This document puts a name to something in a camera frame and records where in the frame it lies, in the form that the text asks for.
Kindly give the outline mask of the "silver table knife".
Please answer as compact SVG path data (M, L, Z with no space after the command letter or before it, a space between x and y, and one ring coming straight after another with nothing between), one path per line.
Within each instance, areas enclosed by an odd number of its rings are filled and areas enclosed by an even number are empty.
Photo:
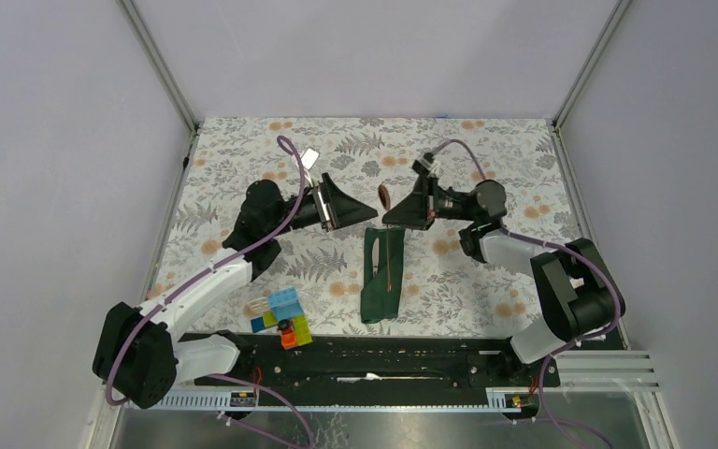
M381 260L381 240L375 239L373 241L372 249L371 249L371 267L372 267L372 275L376 276L379 267L380 267L380 260Z

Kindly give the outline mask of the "dark green cloth napkin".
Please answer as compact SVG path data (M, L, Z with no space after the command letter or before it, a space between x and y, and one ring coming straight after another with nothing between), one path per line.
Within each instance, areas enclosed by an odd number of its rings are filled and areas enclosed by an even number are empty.
M391 227L390 248L392 264L392 292L387 291L385 259L385 228L367 228L363 241L364 285L360 292L360 318L363 324L376 324L398 316L404 274L406 231ZM381 260L376 276L372 275L371 249L375 239L381 240Z

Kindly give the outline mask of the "colourful toy brick assembly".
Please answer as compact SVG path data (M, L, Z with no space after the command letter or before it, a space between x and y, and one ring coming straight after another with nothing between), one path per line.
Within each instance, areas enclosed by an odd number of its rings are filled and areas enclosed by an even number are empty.
M284 350L306 346L314 341L294 287L252 299L244 306L244 312L250 318L252 333L275 329Z

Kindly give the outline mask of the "copper spoon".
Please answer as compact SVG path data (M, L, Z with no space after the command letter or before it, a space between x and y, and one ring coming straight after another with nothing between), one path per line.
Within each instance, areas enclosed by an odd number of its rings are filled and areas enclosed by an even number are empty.
M388 212L392 207L392 199L388 188L382 183L377 189L380 203L385 212ZM392 292L392 264L391 264L391 248L390 248L390 229L391 227L387 224L385 226L385 259L386 259L386 273L387 273L387 291Z

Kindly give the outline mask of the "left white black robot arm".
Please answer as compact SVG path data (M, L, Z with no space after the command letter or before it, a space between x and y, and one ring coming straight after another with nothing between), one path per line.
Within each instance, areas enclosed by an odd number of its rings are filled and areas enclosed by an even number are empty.
M142 306L121 302L108 311L93 359L108 404L148 409L172 386L211 374L230 384L247 381L251 357L226 334L199 340L184 340L184 334L217 302L270 268L281 251L277 235L312 225L334 231L377 215L328 174L315 186L301 181L291 198L273 181L252 183L233 231L199 272Z

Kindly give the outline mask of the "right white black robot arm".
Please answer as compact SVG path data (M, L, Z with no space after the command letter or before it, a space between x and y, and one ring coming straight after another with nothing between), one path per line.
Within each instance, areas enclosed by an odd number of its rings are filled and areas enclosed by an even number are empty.
M535 374L536 362L614 329L625 302L591 240L558 244L515 233L504 224L506 201L496 181L458 192L422 174L382 221L412 230L427 230L437 219L467 221L459 233L465 255L533 280L540 317L509 338L498 361L502 379L521 385Z

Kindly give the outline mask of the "floral patterned table mat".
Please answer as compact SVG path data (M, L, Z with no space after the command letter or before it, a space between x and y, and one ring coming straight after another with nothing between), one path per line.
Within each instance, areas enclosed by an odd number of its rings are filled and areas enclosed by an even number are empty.
M200 271L231 232L247 187L274 181L284 196L298 191L293 159L277 145L288 137L313 149L314 177L329 174L349 196L374 209L384 186L393 200L412 189L414 159L439 148L439 183L459 191L500 182L511 230L559 243L581 235L570 206L552 132L543 119L209 118L190 160L163 259L149 297ZM318 225L280 237L280 255L247 287L224 297L194 329L250 329L249 300L293 287L315 335L505 338L539 317L532 280L508 268L478 263L461 250L457 221L410 231L395 319L366 324L363 224L334 232Z

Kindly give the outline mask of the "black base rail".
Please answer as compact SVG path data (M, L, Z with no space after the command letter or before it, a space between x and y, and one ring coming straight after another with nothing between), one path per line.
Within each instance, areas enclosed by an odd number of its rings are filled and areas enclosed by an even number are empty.
M285 350L280 337L239 334L230 376L295 406L481 406L489 388L528 392L539 366L506 377L500 339L318 336Z

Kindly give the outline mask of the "right aluminium frame post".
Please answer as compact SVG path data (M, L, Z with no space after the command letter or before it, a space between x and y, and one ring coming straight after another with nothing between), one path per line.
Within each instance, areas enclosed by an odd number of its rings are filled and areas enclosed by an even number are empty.
M611 43L616 31L624 21L628 10L634 3L634 0L618 0L615 3L609 17L606 19L601 31L599 32L595 43L590 49L589 54L582 63L582 67L577 78L573 81L565 100L553 118L552 125L555 130L561 129L565 126L572 110L578 103L586 84L590 81L590 78L592 78L606 48Z

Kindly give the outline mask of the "aluminium frame post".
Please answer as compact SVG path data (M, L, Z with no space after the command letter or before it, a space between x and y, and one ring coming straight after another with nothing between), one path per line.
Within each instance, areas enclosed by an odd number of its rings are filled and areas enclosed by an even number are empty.
M195 117L189 102L183 91L175 80L175 77L168 63L158 47L150 27L134 0L116 0L129 28L134 34L137 43L143 50L145 57L150 64L156 78L170 101L173 109L178 114L184 127L189 133L195 134L199 129L199 122Z
M577 78L573 81L565 100L553 118L552 125L555 130L561 129L565 126L572 110L578 103L586 84L590 81L590 78L592 78L606 48L611 43L616 31L624 21L628 10L634 3L634 0L618 0L615 3L609 17L606 19L601 31L599 32L595 43L590 49L589 54L582 63L582 67Z

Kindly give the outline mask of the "left aluminium frame post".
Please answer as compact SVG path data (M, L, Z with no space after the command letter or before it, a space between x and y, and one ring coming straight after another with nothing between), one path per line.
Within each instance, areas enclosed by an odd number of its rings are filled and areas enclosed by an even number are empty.
M137 43L143 50L145 57L150 64L156 78L170 101L173 109L178 114L184 127L189 133L195 134L199 129L199 122L195 117L189 102L183 91L175 80L175 77L168 63L158 47L150 27L134 0L116 0L129 28L134 34Z

